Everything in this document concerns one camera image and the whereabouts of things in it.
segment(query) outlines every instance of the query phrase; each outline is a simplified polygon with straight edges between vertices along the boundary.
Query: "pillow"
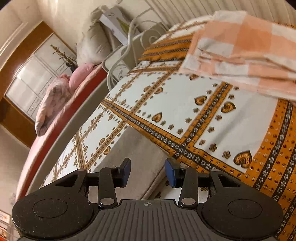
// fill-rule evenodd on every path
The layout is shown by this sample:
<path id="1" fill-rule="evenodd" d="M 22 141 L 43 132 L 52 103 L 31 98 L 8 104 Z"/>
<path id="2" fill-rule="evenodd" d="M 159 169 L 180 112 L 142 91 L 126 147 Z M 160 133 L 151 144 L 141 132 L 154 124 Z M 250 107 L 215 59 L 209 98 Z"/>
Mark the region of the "pillow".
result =
<path id="1" fill-rule="evenodd" d="M 148 47 L 140 61 L 148 60 L 151 62 L 183 60 L 192 41 L 193 34 L 159 41 Z"/>
<path id="2" fill-rule="evenodd" d="M 76 47 L 78 66 L 86 63 L 100 64 L 111 53 L 109 41 L 99 21 L 102 14 L 96 8 L 83 24 L 83 38 Z"/>
<path id="3" fill-rule="evenodd" d="M 93 70 L 93 64 L 83 64 L 79 66 L 70 77 L 69 88 L 70 92 L 74 93 L 75 90 L 79 87 L 82 81 L 89 75 L 89 73 Z"/>
<path id="4" fill-rule="evenodd" d="M 43 136 L 50 124 L 72 97 L 66 78 L 55 78 L 46 90 L 36 116 L 35 130 L 37 136 Z"/>

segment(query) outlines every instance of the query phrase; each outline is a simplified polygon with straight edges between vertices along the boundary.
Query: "pink pillow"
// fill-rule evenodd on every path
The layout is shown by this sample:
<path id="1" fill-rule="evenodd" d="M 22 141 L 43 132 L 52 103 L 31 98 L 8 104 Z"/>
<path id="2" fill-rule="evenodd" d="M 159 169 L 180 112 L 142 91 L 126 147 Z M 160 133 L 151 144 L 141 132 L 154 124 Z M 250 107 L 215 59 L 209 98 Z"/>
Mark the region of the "pink pillow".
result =
<path id="1" fill-rule="evenodd" d="M 72 93 L 79 87 L 82 81 L 89 75 L 89 73 L 93 70 L 93 64 L 83 64 L 79 66 L 70 77 L 69 87 Z"/>

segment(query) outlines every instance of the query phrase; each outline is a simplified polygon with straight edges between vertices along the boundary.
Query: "metal pivot screw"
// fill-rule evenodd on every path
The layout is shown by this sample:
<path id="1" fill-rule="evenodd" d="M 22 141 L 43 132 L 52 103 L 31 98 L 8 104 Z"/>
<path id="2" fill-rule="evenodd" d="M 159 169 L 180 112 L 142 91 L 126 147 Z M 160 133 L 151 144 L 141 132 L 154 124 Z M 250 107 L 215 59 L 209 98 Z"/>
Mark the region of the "metal pivot screw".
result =
<path id="1" fill-rule="evenodd" d="M 181 200 L 181 203 L 184 205 L 193 205 L 195 204 L 195 200 L 193 198 L 187 197 Z"/>
<path id="2" fill-rule="evenodd" d="M 109 198 L 109 197 L 103 198 L 100 201 L 100 203 L 102 205 L 112 205 L 114 202 L 115 202 L 114 199 L 113 198 Z"/>

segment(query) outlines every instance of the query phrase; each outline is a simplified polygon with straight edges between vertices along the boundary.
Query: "pink blanket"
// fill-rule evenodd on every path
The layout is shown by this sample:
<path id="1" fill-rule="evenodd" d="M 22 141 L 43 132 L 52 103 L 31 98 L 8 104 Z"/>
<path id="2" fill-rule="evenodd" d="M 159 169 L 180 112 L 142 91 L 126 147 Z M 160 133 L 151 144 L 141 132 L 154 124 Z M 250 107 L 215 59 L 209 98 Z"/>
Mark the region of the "pink blanket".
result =
<path id="1" fill-rule="evenodd" d="M 43 136 L 54 118 L 72 97 L 69 89 L 69 77 L 65 74 L 57 77 L 46 90 L 37 112 L 35 130 L 37 136 Z"/>

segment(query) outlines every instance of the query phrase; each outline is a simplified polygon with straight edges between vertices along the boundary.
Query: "ribbed gray surface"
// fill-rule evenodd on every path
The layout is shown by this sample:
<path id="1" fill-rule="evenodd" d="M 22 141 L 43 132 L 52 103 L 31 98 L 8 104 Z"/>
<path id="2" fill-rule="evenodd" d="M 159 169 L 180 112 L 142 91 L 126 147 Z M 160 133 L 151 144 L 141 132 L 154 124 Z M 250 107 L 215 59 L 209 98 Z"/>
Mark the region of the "ribbed gray surface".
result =
<path id="1" fill-rule="evenodd" d="M 173 200 L 123 200 L 99 212 L 82 232 L 66 241 L 226 241 L 209 230 L 193 210 L 177 207 Z"/>

